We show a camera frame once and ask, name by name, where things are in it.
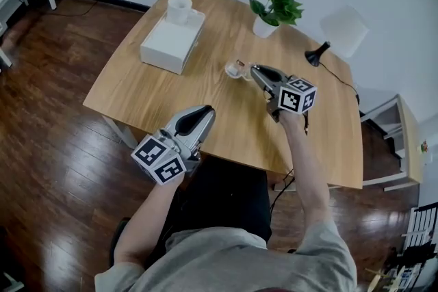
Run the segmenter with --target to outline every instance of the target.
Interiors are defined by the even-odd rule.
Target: tissue box
[[[191,10],[185,25],[166,21],[166,13],[140,45],[142,62],[180,75],[197,45],[205,14]]]

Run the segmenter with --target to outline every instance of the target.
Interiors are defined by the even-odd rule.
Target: person
[[[266,248],[266,173],[234,163],[224,169],[226,161],[207,159],[168,227],[183,177],[153,188],[122,231],[114,266],[96,275],[96,291],[355,291],[355,262],[333,221],[329,189],[300,116],[282,111],[279,122],[305,217],[305,236],[293,254]],[[145,269],[163,240],[165,254]]]

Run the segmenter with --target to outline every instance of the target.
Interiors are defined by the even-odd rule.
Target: wooden table
[[[158,0],[116,49],[83,104],[104,115],[131,147],[136,141],[128,128],[120,130],[119,122],[153,133],[178,111],[212,105],[216,121],[203,152],[285,174],[292,167],[286,136],[266,112],[263,92],[255,82],[231,79],[224,71],[225,63],[237,58],[274,66],[318,87],[315,107],[309,112],[309,138],[327,182],[362,188],[362,137],[355,93],[323,67],[306,61],[304,52],[318,43],[290,26],[281,26],[269,38],[258,38],[252,32],[255,15],[240,1],[192,1],[193,8],[207,18],[181,76],[140,61],[140,43],[166,11],[167,0]],[[330,52],[322,61],[352,84],[345,62]]]

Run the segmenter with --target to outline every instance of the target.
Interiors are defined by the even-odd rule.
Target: white pot
[[[271,26],[269,23],[266,23],[260,18],[260,16],[257,15],[253,25],[253,32],[256,36],[259,36],[260,38],[267,38],[277,28],[279,28],[279,26]]]

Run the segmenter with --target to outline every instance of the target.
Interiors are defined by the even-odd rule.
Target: hand
[[[288,111],[280,111],[279,112],[279,122],[283,126],[283,128],[294,127],[300,124],[301,115],[293,114]]]
[[[174,187],[175,190],[178,188],[178,186],[180,186],[180,184],[184,181],[184,174],[178,175],[176,178],[173,178],[171,181],[169,181],[168,183],[162,185],[163,187]]]

